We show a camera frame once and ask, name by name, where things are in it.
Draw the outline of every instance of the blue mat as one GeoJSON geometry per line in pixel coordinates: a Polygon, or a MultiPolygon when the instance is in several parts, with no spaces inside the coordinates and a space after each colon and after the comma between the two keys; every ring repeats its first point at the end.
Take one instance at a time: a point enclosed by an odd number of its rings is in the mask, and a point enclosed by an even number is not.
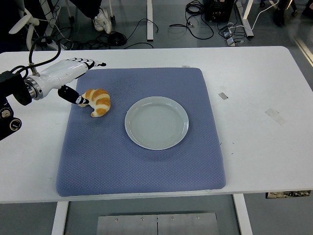
{"type": "Polygon", "coordinates": [[[56,188],[61,196],[173,192],[225,186],[220,143],[200,69],[90,70],[77,92],[103,88],[111,109],[92,118],[93,109],[72,105],[56,188]],[[178,102],[189,117],[185,138],[169,149],[135,144],[124,127],[126,112],[138,100],[164,96],[178,102]]]}

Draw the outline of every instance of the ceramic plate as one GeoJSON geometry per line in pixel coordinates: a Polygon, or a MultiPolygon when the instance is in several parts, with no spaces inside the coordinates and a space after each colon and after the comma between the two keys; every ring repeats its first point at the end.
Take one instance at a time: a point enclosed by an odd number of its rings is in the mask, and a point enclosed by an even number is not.
{"type": "Polygon", "coordinates": [[[127,112],[128,136],[141,147],[162,150],[178,144],[188,131],[188,115],[176,101],[152,96],[136,102],[127,112]]]}

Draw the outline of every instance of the bread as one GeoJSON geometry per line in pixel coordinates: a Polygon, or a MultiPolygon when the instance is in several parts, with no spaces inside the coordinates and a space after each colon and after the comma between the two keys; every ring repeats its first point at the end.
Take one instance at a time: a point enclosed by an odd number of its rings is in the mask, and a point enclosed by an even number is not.
{"type": "MultiPolygon", "coordinates": [[[[101,117],[107,113],[111,107],[110,96],[104,89],[89,89],[83,95],[83,98],[89,101],[89,105],[94,109],[91,113],[92,117],[101,117]]],[[[79,104],[81,107],[85,107],[88,104],[79,104]]]]}

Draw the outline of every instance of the white robotic hand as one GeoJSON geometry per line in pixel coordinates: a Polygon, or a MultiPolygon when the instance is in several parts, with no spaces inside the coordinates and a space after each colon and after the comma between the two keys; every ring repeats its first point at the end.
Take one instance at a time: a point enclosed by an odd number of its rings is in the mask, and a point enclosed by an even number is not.
{"type": "Polygon", "coordinates": [[[79,94],[65,84],[80,77],[87,70],[105,66],[105,63],[90,59],[72,58],[61,60],[60,62],[43,70],[40,74],[29,75],[25,80],[31,97],[35,100],[42,99],[48,95],[52,89],[59,89],[60,97],[71,103],[86,103],[79,94]]]}

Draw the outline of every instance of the black box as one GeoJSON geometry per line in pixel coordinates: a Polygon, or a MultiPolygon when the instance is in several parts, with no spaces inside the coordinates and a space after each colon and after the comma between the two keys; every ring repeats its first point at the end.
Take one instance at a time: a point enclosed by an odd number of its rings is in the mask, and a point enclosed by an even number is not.
{"type": "Polygon", "coordinates": [[[235,0],[203,0],[206,21],[227,22],[235,0]]]}

